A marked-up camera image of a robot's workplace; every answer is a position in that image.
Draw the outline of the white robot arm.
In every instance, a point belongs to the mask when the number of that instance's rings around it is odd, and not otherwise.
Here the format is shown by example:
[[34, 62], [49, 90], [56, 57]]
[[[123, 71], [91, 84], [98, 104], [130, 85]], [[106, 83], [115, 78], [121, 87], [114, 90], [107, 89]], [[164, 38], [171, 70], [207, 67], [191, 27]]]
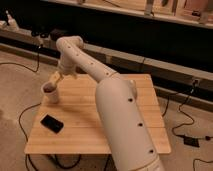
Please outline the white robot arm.
[[133, 81], [86, 54], [80, 36], [58, 38], [58, 72], [81, 68], [97, 82], [95, 103], [118, 171], [165, 171], [137, 105]]

